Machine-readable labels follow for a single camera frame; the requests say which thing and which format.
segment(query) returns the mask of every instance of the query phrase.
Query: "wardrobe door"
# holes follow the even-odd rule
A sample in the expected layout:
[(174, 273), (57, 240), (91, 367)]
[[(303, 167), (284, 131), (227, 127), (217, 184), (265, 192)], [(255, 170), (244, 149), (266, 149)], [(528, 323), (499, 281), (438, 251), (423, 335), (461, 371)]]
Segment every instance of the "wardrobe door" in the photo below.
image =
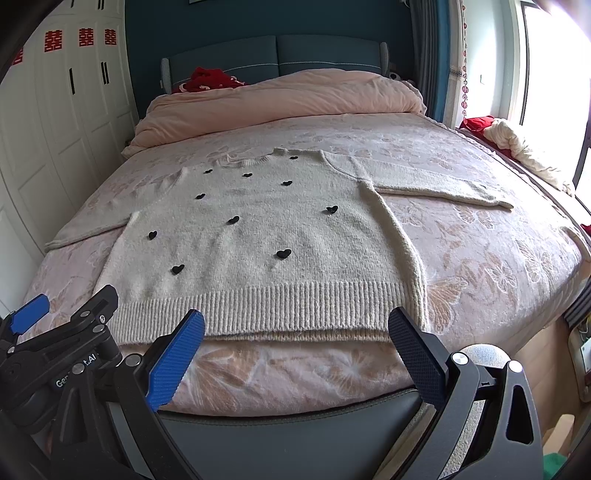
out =
[(101, 59), (104, 61), (107, 76), (105, 96), (119, 151), (133, 139), (137, 122), (123, 30), (122, 20), (105, 18), (101, 21)]
[(76, 18), (78, 46), (76, 79), (80, 95), (76, 105), (86, 131), (90, 149), (98, 171), (99, 181), (105, 181), (122, 162), (121, 148), (112, 124), (112, 115), (106, 98), (107, 72), (101, 60), (102, 28), (96, 18)]
[(96, 9), (95, 0), (64, 0), (51, 15), (88, 14)]
[(95, 3), (101, 16), (123, 18), (123, 0), (96, 0)]
[(38, 249), (74, 215), (41, 126), (35, 91), (35, 33), (0, 84), (0, 171)]
[(43, 260), (22, 224), (0, 179), (0, 314), (22, 307), (37, 268)]
[(76, 18), (48, 17), (35, 32), (35, 81), (41, 124), (51, 156), (68, 197), (78, 210), (98, 188), (99, 180), (76, 105), (83, 94), (76, 52)]

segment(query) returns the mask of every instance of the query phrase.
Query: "door handle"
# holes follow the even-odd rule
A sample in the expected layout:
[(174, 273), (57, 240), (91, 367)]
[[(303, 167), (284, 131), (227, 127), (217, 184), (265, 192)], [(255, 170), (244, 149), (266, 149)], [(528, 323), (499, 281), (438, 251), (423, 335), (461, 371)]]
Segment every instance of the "door handle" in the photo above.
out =
[(105, 62), (104, 61), (102, 61), (100, 63), (100, 70), (101, 70), (101, 72), (103, 74), (103, 85), (106, 85), (107, 84), (107, 77), (105, 75)]
[(70, 88), (72, 89), (72, 95), (75, 95), (76, 89), (74, 88), (74, 74), (72, 73), (72, 69), (70, 69)]

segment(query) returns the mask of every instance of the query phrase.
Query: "bed frame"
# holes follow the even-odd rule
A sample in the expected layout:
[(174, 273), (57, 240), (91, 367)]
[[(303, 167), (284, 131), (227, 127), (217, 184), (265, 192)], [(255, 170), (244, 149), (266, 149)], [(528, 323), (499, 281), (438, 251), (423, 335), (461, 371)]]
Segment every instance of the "bed frame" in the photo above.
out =
[(168, 94), (196, 67), (222, 69), (248, 84), (309, 69), (338, 68), (389, 75), (386, 42), (333, 35), (268, 35), (244, 38), (178, 53), (160, 62)]

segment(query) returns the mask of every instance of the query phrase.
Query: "pink bedspread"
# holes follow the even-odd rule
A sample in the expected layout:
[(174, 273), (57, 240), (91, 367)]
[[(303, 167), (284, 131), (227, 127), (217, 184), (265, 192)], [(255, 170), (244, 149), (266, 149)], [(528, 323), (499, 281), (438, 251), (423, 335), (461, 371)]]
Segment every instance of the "pink bedspread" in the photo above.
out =
[[(182, 166), (254, 157), (274, 147), (394, 159), (498, 184), (510, 195), (512, 215), (440, 199), (385, 198), (421, 254), (430, 317), (450, 349), (484, 342), (515, 353), (566, 309), (589, 275), (588, 252), (573, 240), (572, 224), (526, 177), (475, 142), (414, 114), (285, 119), (150, 148), (128, 160), (86, 206)], [(120, 231), (47, 254), (27, 299), (46, 293), (51, 312), (26, 338), (67, 321), (90, 297)], [(206, 340), (167, 408), (208, 415), (288, 414), (349, 404), (409, 384), (389, 344)]]

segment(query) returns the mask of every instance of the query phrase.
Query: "ribbed hem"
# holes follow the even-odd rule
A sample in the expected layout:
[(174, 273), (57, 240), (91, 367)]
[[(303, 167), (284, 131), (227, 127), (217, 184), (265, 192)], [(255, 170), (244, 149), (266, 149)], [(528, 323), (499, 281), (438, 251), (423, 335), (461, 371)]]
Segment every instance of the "ribbed hem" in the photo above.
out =
[(404, 306), (424, 327), (419, 282), (306, 282), (120, 303), (109, 327), (118, 344), (151, 343), (172, 332), (189, 309), (205, 317), (206, 336), (236, 340), (389, 341), (388, 315)]

